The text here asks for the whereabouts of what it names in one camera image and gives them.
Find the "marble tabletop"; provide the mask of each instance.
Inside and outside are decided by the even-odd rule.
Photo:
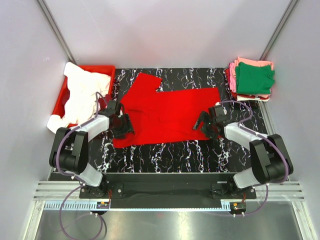
[[[162,78],[158,91],[184,89],[219,89],[221,101],[231,94],[225,68],[143,68],[117,69],[112,99],[120,101],[139,73]],[[253,117],[244,123],[248,128],[267,133],[256,101],[246,102]],[[249,116],[243,106],[224,104],[228,116],[239,121]],[[240,172],[251,166],[250,152],[227,139],[190,140],[173,143],[132,145],[114,148],[111,132],[103,132],[89,143],[89,162],[103,173],[212,173]]]

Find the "white fabric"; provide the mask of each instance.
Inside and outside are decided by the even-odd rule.
[[[66,127],[70,123],[82,124],[94,116],[97,111],[96,92],[107,95],[111,82],[110,76],[85,71],[72,62],[65,65],[64,75],[67,76],[70,97],[64,105],[65,114],[62,119],[52,115],[48,121],[47,127],[54,133],[60,127]]]

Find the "white wall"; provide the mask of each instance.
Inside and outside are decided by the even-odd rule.
[[[301,183],[320,236],[320,1],[297,5],[268,60],[276,82],[267,106],[293,162],[292,178]]]
[[[0,233],[20,239],[54,139],[46,129],[66,58],[35,0],[0,7]]]
[[[290,0],[46,0],[80,64],[226,67],[258,59]]]

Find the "red plastic bin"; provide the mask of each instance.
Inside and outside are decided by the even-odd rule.
[[[110,79],[110,87],[108,94],[112,94],[112,89],[115,81],[115,74],[116,74],[116,67],[112,65],[80,65],[80,68],[82,68],[85,71],[88,71],[90,73],[100,73],[100,74],[106,74],[111,77]],[[65,77],[63,81],[63,85],[61,87],[59,96],[56,100],[54,109],[52,114],[53,115],[59,115],[61,118],[65,115],[65,104],[68,101],[70,97],[70,91],[67,87],[67,81],[68,78]],[[100,106],[105,105],[103,99],[99,99]],[[76,126],[77,124],[69,124],[69,128]]]

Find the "folded green shirt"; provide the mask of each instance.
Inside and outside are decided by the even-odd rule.
[[[252,66],[240,62],[235,68],[236,92],[238,94],[270,94],[275,83],[275,71],[271,66]]]

